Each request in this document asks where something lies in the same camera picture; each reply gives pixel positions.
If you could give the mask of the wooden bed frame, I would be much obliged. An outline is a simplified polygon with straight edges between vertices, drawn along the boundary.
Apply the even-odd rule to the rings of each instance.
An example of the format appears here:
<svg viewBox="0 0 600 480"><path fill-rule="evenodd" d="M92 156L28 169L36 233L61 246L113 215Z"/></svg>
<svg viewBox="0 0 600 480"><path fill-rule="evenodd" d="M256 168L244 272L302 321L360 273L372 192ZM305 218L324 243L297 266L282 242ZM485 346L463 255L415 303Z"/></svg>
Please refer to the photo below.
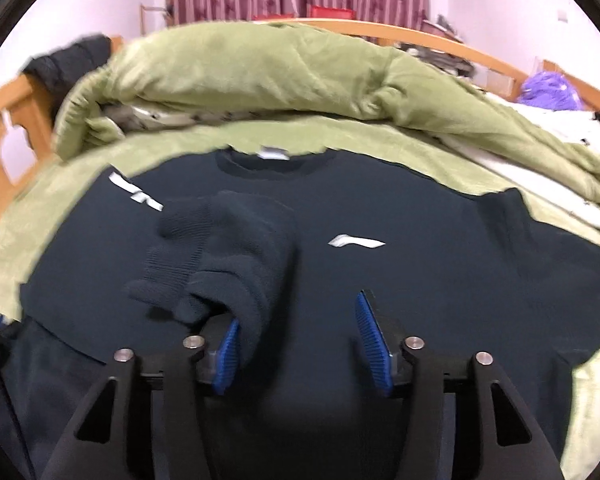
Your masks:
<svg viewBox="0 0 600 480"><path fill-rule="evenodd" d="M265 114L268 115L265 118L230 120L229 122L275 120L279 117L294 115L325 116L336 119L350 119L360 122L356 119L345 118L336 115L294 112L293 110L290 110L289 112L265 112ZM79 156L78 155L72 159L65 160L55 153L54 128L57 115L55 117L52 116L52 103L50 102L50 95L46 89L36 79L30 76L21 75L13 79L8 84L5 84L0 89L0 219L7 210L8 206L14 202L16 197L24 190L24 188L33 181L35 171L40 169L49 159L52 157L57 157L61 162L70 162L70 160L73 160L73 158ZM116 124L105 117L103 112L102 117L106 120L106 122L110 122L111 125L117 127ZM401 128L393 125L391 122L368 123L392 125L393 127L399 129L424 134L425 136L429 136L431 140L434 140L431 134L418 130ZM119 127L117 127L120 133L114 142L117 140L123 140L127 136L135 136L136 134L140 133L182 130L197 126L217 126L222 124L225 124L225 122L218 122L217 124L211 125L193 125L178 129L129 133L124 133ZM94 148L100 148L101 146L106 146L111 143L95 146ZM441 143L439 144L447 151L456 153L449 148L446 148ZM89 148L81 154L94 150L94 148ZM553 226L558 226L558 228L569 231L600 246L599 229L594 228L594 226L589 226L583 221L574 218L571 214L568 214L568 212L565 212L550 204L546 200L543 200L531 192L524 190L520 185L513 184L512 182L510 182L510 184L510 188L519 188L522 196L524 196L524 202L526 203L533 218L552 224Z"/></svg>

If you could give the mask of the red box by curtain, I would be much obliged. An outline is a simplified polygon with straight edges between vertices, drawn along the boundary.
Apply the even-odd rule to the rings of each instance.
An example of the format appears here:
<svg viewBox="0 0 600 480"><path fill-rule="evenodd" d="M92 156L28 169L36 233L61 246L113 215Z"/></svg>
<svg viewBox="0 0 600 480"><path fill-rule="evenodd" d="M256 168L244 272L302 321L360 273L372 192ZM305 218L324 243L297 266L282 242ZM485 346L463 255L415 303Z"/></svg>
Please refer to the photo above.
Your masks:
<svg viewBox="0 0 600 480"><path fill-rule="evenodd" d="M311 6L310 18L327 18L328 20L355 20L356 14L351 9L330 8L329 6Z"/></svg>

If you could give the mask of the green plush folded quilt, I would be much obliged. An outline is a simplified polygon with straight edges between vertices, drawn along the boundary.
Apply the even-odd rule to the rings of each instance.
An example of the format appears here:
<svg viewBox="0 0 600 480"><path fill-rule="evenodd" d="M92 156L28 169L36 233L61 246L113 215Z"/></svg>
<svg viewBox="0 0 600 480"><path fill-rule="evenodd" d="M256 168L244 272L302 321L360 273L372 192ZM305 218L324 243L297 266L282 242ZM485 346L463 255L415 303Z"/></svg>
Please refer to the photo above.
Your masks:
<svg viewBox="0 0 600 480"><path fill-rule="evenodd" d="M395 48L295 24L203 22L133 40L65 97L54 150L72 159L120 131L102 104L166 112L309 112L455 136L600 205L600 154Z"/></svg>

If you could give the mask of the green plush bed sheet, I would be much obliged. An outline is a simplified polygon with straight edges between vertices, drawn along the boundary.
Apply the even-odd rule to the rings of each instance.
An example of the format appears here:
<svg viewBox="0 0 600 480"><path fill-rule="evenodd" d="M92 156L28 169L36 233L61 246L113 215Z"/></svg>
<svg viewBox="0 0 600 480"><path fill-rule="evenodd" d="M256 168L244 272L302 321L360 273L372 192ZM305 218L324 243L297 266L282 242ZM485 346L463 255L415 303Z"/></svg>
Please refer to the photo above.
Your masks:
<svg viewBox="0 0 600 480"><path fill-rule="evenodd" d="M506 179L424 134L386 124L325 116L226 122L217 126L127 136L70 160L49 159L0 219L0 313L19 318L19 286L27 281L59 222L102 168L112 165L132 177L183 154L231 146L254 153L262 146L293 155L333 150L398 162L463 193L481 195L510 188ZM572 375L574 397L562 470L583 479L600 462L600 351Z"/></svg>

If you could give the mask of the dark navy sweatshirt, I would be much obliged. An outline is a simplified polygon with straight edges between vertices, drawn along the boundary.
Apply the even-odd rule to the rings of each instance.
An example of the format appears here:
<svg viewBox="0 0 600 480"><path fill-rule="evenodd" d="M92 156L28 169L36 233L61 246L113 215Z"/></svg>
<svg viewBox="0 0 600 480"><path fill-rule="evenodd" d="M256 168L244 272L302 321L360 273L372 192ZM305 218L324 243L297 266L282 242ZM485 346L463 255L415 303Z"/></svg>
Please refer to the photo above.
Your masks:
<svg viewBox="0 0 600 480"><path fill-rule="evenodd" d="M465 195L345 151L227 149L102 170L21 286L4 375L33 465L115 351L169 351L227 311L244 366L208 405L219 475L390 478L400 408L368 374L362 289L434 351L492 353L562 452L572 370L600 348L600 247L534 220L514 189Z"/></svg>

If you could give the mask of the black garment on headboard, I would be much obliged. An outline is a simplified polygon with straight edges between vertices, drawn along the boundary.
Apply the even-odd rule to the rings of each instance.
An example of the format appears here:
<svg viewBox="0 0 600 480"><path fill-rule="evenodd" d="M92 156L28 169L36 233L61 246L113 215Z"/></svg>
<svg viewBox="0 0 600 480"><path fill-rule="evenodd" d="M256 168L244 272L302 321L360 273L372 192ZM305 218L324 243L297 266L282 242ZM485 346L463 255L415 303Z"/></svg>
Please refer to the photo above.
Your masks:
<svg viewBox="0 0 600 480"><path fill-rule="evenodd" d="M30 58L22 72L33 76L46 89L55 117L72 87L84 75L103 66L111 52L109 37L102 34L85 36L68 47Z"/></svg>

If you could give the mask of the purple plastic bag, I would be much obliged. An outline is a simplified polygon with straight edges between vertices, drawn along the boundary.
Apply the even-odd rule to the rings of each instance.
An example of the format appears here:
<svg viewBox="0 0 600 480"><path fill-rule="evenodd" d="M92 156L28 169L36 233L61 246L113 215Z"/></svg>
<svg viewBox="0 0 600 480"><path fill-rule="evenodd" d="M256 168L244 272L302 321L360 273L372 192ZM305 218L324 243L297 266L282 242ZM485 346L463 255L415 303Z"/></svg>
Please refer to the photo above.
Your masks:
<svg viewBox="0 0 600 480"><path fill-rule="evenodd" d="M574 85L565 75L551 70L527 78L520 87L517 102L543 110L584 110Z"/></svg>

